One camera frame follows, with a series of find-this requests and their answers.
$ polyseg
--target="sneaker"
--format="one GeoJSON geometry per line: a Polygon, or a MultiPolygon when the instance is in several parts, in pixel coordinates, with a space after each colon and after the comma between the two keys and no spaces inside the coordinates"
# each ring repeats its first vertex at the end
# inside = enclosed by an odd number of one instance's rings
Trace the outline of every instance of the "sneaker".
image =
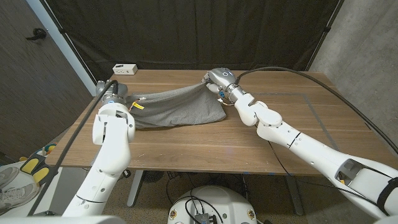
{"type": "Polygon", "coordinates": [[[37,195],[39,189],[36,183],[31,183],[25,187],[0,193],[0,210],[25,205],[37,195]]]}
{"type": "Polygon", "coordinates": [[[16,167],[8,167],[0,172],[0,189],[9,184],[18,175],[19,169],[16,167]]]}

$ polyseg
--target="gray fabric bag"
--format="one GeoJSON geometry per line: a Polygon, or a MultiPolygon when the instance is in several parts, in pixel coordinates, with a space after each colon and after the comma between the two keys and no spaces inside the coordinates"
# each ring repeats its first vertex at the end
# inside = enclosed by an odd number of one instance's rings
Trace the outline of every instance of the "gray fabric bag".
{"type": "Polygon", "coordinates": [[[226,117],[217,95],[204,83],[162,93],[133,94],[126,98],[127,106],[142,97],[146,99],[137,103],[145,108],[130,111],[137,129],[205,124],[226,117]]]}

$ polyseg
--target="black backdrop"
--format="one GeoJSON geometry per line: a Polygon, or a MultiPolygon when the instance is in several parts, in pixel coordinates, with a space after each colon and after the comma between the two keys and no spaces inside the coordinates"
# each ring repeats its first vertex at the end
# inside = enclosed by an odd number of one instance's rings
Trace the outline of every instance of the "black backdrop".
{"type": "Polygon", "coordinates": [[[47,0],[97,79],[140,69],[304,70],[338,0],[47,0]]]}

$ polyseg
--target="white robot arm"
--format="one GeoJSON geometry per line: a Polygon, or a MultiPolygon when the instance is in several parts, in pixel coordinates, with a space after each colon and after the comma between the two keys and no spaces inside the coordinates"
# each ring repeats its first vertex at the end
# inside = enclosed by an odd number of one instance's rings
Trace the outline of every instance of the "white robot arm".
{"type": "Polygon", "coordinates": [[[63,217],[101,215],[115,183],[130,163],[134,118],[124,105],[123,96],[112,94],[112,88],[108,91],[93,125],[93,142],[102,145],[101,149],[63,217]]]}
{"type": "Polygon", "coordinates": [[[336,187],[362,195],[367,200],[345,191],[341,193],[366,213],[380,219],[398,215],[398,170],[369,159],[338,152],[283,122],[281,115],[235,84],[227,68],[210,70],[202,82],[214,93],[234,103],[242,122],[253,126],[268,141],[290,149],[316,168],[336,187]]]}

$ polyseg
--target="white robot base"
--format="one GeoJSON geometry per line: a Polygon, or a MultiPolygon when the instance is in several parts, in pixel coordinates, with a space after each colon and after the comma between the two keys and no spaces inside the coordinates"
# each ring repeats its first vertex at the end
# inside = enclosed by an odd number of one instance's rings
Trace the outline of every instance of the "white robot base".
{"type": "Polygon", "coordinates": [[[183,194],[170,209],[167,223],[195,224],[196,222],[189,216],[187,210],[200,223],[257,223],[253,206],[242,195],[226,187],[216,185],[197,187],[183,194]],[[198,214],[192,199],[195,201],[198,214]]]}

